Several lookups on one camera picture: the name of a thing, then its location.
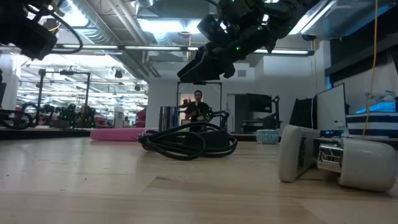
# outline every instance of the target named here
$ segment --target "black monitor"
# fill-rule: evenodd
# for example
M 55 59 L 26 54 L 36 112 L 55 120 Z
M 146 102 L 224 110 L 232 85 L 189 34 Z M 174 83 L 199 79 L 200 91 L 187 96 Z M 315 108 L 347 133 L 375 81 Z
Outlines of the black monitor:
M 0 106 L 2 103 L 2 99 L 4 97 L 4 92 L 6 92 L 6 84 L 5 83 L 0 83 Z
M 272 113 L 272 96 L 247 93 L 246 97 L 250 112 Z

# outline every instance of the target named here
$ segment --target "ceiling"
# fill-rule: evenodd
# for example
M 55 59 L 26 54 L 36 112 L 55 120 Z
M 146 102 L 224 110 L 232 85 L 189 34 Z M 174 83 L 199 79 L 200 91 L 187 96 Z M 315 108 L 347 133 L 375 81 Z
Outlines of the ceiling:
M 197 31 L 196 24 L 208 14 L 217 14 L 214 6 L 200 0 L 156 0 L 149 8 L 139 7 L 132 0 L 67 0 L 67 3 L 62 8 L 67 13 L 64 19 L 80 34 L 83 43 L 89 45 L 197 47 L 208 41 Z M 393 0 L 379 0 L 379 14 L 395 3 Z M 372 21 L 373 15 L 372 0 L 323 0 L 308 11 L 291 35 L 278 40 L 276 47 L 308 50 L 311 49 L 311 43 L 302 39 L 302 33 L 314 34 L 321 39 L 344 37 Z M 189 31 L 191 35 L 181 35 L 180 31 Z M 64 26 L 60 27 L 57 36 L 59 44 L 77 44 L 76 38 Z M 141 50 L 84 50 L 77 55 L 49 55 L 43 61 L 28 61 L 24 64 L 18 99 L 21 103 L 35 100 L 37 92 L 34 91 L 37 91 L 40 68 L 56 72 L 63 69 L 91 72 L 91 82 L 97 84 L 90 85 L 92 96 L 89 97 L 89 105 L 103 110 L 105 114 L 112 110 L 115 103 L 122 103 L 129 111 L 126 113 L 132 116 L 135 111 L 146 107 L 149 79 L 177 79 L 176 73 L 192 56 L 186 52 Z M 237 62 L 236 73 L 245 70 L 246 74 L 235 75 L 231 80 L 244 82 L 254 78 L 251 70 L 261 57 L 252 54 L 246 60 Z M 117 69 L 123 71 L 123 77 L 115 80 L 114 71 Z M 44 80 L 45 102 L 54 105 L 54 102 L 57 105 L 81 103 L 81 96 L 85 94 L 86 75 L 65 77 L 49 74 Z M 136 86 L 140 87 L 140 91 L 135 90 Z

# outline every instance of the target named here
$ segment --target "wooden tabletop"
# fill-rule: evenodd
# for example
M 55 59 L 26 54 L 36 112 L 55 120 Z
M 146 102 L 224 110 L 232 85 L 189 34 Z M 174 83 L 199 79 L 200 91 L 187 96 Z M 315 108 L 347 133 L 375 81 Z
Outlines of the wooden tabletop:
M 175 161 L 132 142 L 0 142 L 0 223 L 397 223 L 398 185 L 372 193 L 310 170 L 277 175 L 278 146 Z

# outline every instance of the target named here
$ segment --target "white robot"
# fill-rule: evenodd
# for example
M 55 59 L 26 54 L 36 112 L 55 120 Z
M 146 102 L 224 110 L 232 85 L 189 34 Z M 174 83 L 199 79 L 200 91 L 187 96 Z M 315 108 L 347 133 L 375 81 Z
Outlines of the white robot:
M 397 153 L 390 145 L 360 139 L 320 138 L 314 129 L 288 125 L 280 142 L 279 179 L 295 182 L 310 166 L 337 173 L 340 185 L 383 192 L 393 188 Z

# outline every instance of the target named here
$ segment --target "ductwork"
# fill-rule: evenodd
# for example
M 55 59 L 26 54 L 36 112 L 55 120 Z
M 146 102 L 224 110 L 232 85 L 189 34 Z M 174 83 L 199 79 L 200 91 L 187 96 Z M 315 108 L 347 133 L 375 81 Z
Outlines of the ductwork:
M 87 37 L 92 43 L 97 45 L 122 45 L 123 43 L 115 36 L 111 29 L 100 18 L 96 11 L 85 0 L 72 0 L 74 5 L 79 9 L 88 20 L 88 24 L 84 27 L 75 27 L 81 34 Z M 65 13 L 73 13 L 75 7 L 70 5 L 69 1 L 65 1 L 61 7 Z M 123 52 L 122 55 L 111 55 L 126 66 L 126 69 L 135 77 L 147 81 L 149 73 L 139 60 L 129 52 Z
M 155 0 L 137 0 L 139 7 L 151 7 L 154 5 Z

